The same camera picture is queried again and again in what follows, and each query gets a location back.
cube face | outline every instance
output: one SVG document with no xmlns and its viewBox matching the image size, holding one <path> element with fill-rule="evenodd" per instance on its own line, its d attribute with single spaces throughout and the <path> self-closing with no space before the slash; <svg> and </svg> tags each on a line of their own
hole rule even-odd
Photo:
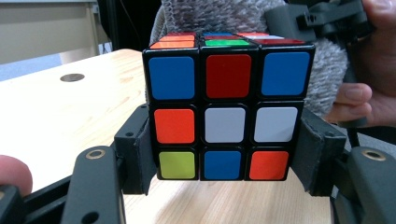
<svg viewBox="0 0 396 224">
<path fill-rule="evenodd" d="M 157 176 L 279 181 L 315 47 L 265 33 L 171 33 L 144 50 Z"/>
</svg>

hand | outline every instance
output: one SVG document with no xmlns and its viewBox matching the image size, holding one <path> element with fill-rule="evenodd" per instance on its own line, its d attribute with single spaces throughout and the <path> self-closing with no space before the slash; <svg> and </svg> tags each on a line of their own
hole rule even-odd
<svg viewBox="0 0 396 224">
<path fill-rule="evenodd" d="M 32 192 L 32 174 L 23 162 L 0 155 L 0 185 L 17 186 L 21 196 L 26 196 Z"/>
<path fill-rule="evenodd" d="M 396 127 L 396 0 L 362 0 L 376 30 L 351 49 L 359 82 L 343 84 L 330 122 L 367 117 L 367 126 Z"/>
</svg>

gray knitted glove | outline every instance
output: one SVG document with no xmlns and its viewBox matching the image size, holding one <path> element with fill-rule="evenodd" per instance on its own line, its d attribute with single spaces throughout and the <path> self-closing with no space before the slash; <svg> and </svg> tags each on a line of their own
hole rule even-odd
<svg viewBox="0 0 396 224">
<path fill-rule="evenodd" d="M 150 42 L 169 32 L 265 32 L 265 11 L 283 0 L 163 0 Z M 329 113 L 347 70 L 347 54 L 327 39 L 315 42 L 305 107 L 320 117 Z"/>
</svg>

wooden table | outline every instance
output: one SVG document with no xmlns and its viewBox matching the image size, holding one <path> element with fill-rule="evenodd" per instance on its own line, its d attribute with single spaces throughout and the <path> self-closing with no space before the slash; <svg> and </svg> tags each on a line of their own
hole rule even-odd
<svg viewBox="0 0 396 224">
<path fill-rule="evenodd" d="M 84 78 L 61 81 L 70 74 Z M 25 161 L 41 189 L 71 175 L 82 150 L 108 146 L 144 102 L 141 53 L 128 49 L 0 82 L 0 154 Z M 148 196 L 124 200 L 128 223 L 331 223 L 329 199 L 305 193 L 292 171 L 284 182 L 154 177 Z"/>
</svg>

finger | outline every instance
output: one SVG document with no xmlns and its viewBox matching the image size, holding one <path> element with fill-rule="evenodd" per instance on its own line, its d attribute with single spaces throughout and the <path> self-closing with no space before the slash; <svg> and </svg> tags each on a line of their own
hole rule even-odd
<svg viewBox="0 0 396 224">
<path fill-rule="evenodd" d="M 396 28 L 396 0 L 363 0 L 364 10 L 377 29 Z"/>
<path fill-rule="evenodd" d="M 0 185 L 17 186 L 21 195 L 26 196 L 32 192 L 32 174 L 22 161 L 0 155 Z"/>
<path fill-rule="evenodd" d="M 363 83 L 343 83 L 338 89 L 335 102 L 342 105 L 362 105 L 372 97 L 371 88 Z"/>
<path fill-rule="evenodd" d="M 330 123 L 361 119 L 370 115 L 371 111 L 372 107 L 368 103 L 362 105 L 334 104 L 325 119 Z"/>
</svg>

